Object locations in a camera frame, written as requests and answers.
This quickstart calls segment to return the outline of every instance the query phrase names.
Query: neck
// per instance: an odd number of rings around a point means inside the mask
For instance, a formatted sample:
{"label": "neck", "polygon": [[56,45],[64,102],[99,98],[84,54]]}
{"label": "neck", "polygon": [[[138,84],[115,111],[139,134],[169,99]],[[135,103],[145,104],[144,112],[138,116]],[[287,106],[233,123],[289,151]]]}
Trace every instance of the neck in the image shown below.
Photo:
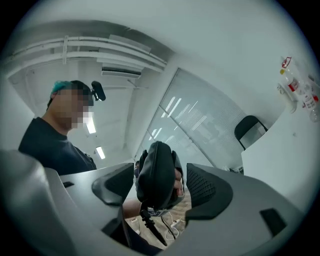
{"label": "neck", "polygon": [[67,136],[71,129],[63,126],[49,111],[45,112],[42,119],[53,127],[58,133]]}

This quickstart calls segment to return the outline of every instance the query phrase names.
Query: black t-shirt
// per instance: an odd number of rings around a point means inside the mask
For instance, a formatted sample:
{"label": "black t-shirt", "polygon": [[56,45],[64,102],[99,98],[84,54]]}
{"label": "black t-shirt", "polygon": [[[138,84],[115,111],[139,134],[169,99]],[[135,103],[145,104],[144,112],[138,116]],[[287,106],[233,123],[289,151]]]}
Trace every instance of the black t-shirt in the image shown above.
{"label": "black t-shirt", "polygon": [[22,138],[19,151],[34,157],[44,167],[56,170],[59,175],[97,169],[88,154],[72,145],[67,136],[57,132],[40,117],[30,123]]}

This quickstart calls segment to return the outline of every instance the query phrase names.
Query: forearm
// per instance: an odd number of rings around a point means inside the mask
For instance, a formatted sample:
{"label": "forearm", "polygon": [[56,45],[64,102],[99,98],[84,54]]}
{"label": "forearm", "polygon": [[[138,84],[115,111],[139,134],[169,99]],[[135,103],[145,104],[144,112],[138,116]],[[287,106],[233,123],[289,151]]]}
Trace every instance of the forearm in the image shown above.
{"label": "forearm", "polygon": [[137,198],[131,198],[124,201],[123,216],[125,219],[139,216],[141,202]]}

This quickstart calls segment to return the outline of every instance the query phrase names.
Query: wooden floor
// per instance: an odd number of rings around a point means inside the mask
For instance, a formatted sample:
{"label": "wooden floor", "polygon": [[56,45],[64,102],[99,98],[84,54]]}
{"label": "wooden floor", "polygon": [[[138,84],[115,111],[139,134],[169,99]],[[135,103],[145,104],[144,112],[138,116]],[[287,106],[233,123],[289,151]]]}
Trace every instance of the wooden floor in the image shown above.
{"label": "wooden floor", "polygon": [[[177,204],[175,207],[173,207],[172,210],[170,211],[174,221],[177,221],[179,219],[182,220],[175,226],[175,228],[179,231],[180,234],[185,230],[185,224],[186,224],[185,223],[185,213],[187,210],[190,210],[190,209],[191,209],[191,197],[190,197],[189,191],[186,191],[183,201],[180,202],[179,204]],[[163,215],[163,219],[168,223],[168,225],[172,224],[172,218],[169,213],[166,213],[165,215]],[[161,235],[163,236],[164,239],[165,239],[165,235],[168,239],[172,239],[172,240],[166,240],[166,243],[168,244],[168,246],[170,246],[174,242],[174,240],[173,240],[174,238],[172,237],[172,235],[170,233],[168,233],[168,229],[162,223],[161,218],[160,217],[152,217],[151,219],[154,221],[157,230],[161,233]],[[128,218],[128,219],[126,219],[126,221],[133,230],[135,230],[135,231],[139,230],[140,236],[142,238],[144,238],[145,240],[147,240],[150,245],[159,247],[163,250],[165,250],[167,248],[167,246],[164,246],[154,236],[154,234],[152,234],[152,232],[145,226],[145,223],[142,221],[141,216],[138,216],[136,218]]]}

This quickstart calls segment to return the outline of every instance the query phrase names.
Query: metal frame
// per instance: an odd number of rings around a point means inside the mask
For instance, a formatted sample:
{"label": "metal frame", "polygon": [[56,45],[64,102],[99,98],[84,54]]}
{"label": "metal frame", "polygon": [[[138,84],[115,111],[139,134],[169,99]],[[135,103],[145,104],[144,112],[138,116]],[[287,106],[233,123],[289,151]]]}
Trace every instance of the metal frame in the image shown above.
{"label": "metal frame", "polygon": [[[150,128],[153,120],[155,119],[155,116],[156,116],[156,113],[157,113],[158,109],[161,109],[163,112],[165,112],[167,115],[169,115],[168,112],[161,107],[161,104],[162,104],[162,102],[164,101],[164,98],[167,96],[168,91],[170,90],[170,88],[171,88],[171,86],[172,86],[172,83],[173,83],[173,81],[175,80],[175,78],[176,78],[176,76],[177,76],[177,74],[178,74],[178,72],[179,72],[180,70],[182,70],[182,68],[179,68],[179,67],[178,67],[177,70],[176,70],[176,72],[174,73],[174,76],[173,76],[173,78],[171,79],[171,81],[170,81],[170,83],[169,83],[169,85],[168,85],[168,87],[167,87],[167,89],[166,89],[166,91],[165,91],[165,93],[164,93],[164,95],[163,95],[160,103],[158,104],[157,110],[155,111],[155,113],[154,113],[154,115],[153,115],[153,117],[152,117],[152,119],[151,119],[151,121],[150,121],[150,123],[149,123],[149,125],[148,125],[148,128],[146,129],[146,133],[144,134],[144,136],[143,136],[143,138],[142,138],[142,140],[141,140],[141,142],[140,142],[140,144],[139,144],[139,146],[138,146],[138,148],[137,148],[137,150],[136,150],[136,152],[135,152],[134,157],[137,156],[137,152],[138,152],[138,150],[139,150],[140,147],[143,149],[143,147],[142,147],[142,142],[144,141],[144,137],[146,136],[146,134],[148,133],[148,134],[151,136],[151,134],[150,134],[150,132],[149,132],[148,130],[149,130],[149,128]],[[210,159],[210,158],[208,157],[208,155],[203,151],[203,149],[187,134],[187,132],[172,118],[172,116],[170,116],[170,119],[184,132],[184,134],[192,141],[192,143],[193,143],[193,144],[200,150],[200,152],[206,157],[206,159],[210,162],[210,164],[212,164],[213,167],[216,167],[216,165],[211,161],[211,159]]]}

